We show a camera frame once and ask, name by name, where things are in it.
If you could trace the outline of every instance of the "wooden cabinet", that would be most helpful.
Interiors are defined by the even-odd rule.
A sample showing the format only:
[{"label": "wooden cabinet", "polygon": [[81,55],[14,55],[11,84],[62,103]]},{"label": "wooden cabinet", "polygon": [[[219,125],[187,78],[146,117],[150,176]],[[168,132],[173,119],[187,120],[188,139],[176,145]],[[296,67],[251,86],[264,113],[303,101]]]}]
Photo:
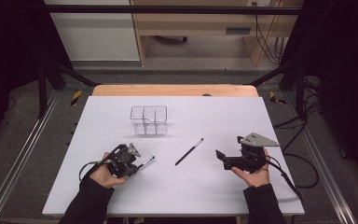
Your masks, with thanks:
[{"label": "wooden cabinet", "polygon": [[[134,6],[220,6],[246,7],[248,0],[131,0]],[[303,0],[270,0],[269,7],[301,7]],[[133,14],[135,33],[141,63],[145,63],[147,38],[150,35],[240,35],[251,55],[254,65],[259,65],[263,50],[256,40],[255,15],[208,14]],[[259,33],[265,38],[288,37],[296,22],[296,16],[257,16]]]}]

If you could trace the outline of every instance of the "white wall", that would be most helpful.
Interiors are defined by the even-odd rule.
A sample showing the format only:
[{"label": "white wall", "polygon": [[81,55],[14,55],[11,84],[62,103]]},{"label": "white wall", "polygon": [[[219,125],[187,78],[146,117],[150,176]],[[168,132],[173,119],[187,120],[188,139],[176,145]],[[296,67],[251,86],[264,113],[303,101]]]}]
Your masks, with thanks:
[{"label": "white wall", "polygon": [[[45,0],[47,5],[129,5],[128,0]],[[139,61],[131,14],[51,13],[71,61]]]}]

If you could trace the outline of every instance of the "clear plastic organizer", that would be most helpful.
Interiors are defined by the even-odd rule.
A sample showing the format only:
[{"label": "clear plastic organizer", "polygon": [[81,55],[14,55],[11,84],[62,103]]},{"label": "clear plastic organizer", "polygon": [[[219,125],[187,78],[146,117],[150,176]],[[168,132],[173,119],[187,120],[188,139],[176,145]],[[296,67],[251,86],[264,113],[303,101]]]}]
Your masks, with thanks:
[{"label": "clear plastic organizer", "polygon": [[137,105],[131,108],[135,134],[167,134],[167,106]]}]

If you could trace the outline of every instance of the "gray floor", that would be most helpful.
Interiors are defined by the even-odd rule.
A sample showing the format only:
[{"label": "gray floor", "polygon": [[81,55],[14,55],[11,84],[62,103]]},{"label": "gray floor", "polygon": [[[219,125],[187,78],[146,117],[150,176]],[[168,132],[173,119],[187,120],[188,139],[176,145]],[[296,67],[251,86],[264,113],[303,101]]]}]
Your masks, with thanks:
[{"label": "gray floor", "polygon": [[[111,63],[104,69],[96,69],[95,64],[79,63],[76,68],[83,76],[102,83],[244,84],[265,75],[276,66],[265,59],[261,66],[253,67],[240,37],[190,37],[185,44],[152,38],[147,56],[144,67],[133,63]],[[64,78],[67,82],[64,91],[48,91],[49,95],[58,96],[56,105],[43,132],[36,137],[28,161],[19,170],[20,175],[13,180],[14,187],[8,190],[10,194],[0,210],[0,223],[26,223],[27,220],[31,221],[29,223],[37,223],[37,220],[43,220],[41,223],[48,223],[48,220],[57,222],[52,217],[43,216],[41,212],[76,130],[87,96],[92,93],[92,88],[68,76]],[[260,96],[265,99],[274,124],[295,116],[295,95],[292,91],[279,91],[277,83],[280,78],[273,78],[257,88]],[[83,91],[79,102],[70,105],[77,90]],[[271,102],[271,91],[288,104]],[[11,103],[14,104],[15,99],[16,104],[6,112],[0,124],[0,187],[37,123],[36,83],[20,87],[10,96]],[[315,97],[310,97],[309,105],[316,101]],[[319,111],[309,115],[306,129],[286,150],[319,164],[322,171],[327,171],[321,174],[321,181],[315,188],[301,189],[306,214],[297,216],[295,223],[358,223],[358,166],[354,161],[341,158],[336,138]],[[276,134],[285,146],[298,130],[298,127],[277,129]],[[315,160],[315,151],[321,155],[321,160]],[[286,162],[297,185],[312,183],[315,176],[306,163],[292,157],[286,157]],[[341,195],[342,199],[336,198],[337,195]],[[337,207],[342,203],[349,210],[345,210],[346,206]],[[348,217],[339,213],[343,210],[349,212],[349,217],[355,220],[343,220]]]}]

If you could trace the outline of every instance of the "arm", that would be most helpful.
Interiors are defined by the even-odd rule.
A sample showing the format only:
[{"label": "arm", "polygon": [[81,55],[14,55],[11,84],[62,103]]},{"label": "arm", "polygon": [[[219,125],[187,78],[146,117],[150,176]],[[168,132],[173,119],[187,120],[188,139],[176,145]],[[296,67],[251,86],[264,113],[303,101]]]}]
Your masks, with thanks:
[{"label": "arm", "polygon": [[243,179],[249,187],[243,191],[249,208],[249,224],[286,223],[279,208],[275,192],[269,183],[269,165],[267,163],[252,174],[247,174],[237,167],[233,167],[231,170]]},{"label": "arm", "polygon": [[249,224],[285,224],[271,184],[250,187],[243,191],[249,209]]},{"label": "arm", "polygon": [[115,191],[112,187],[124,184],[126,178],[113,177],[106,165],[99,167],[84,181],[59,223],[102,224],[106,217],[107,205]]}]

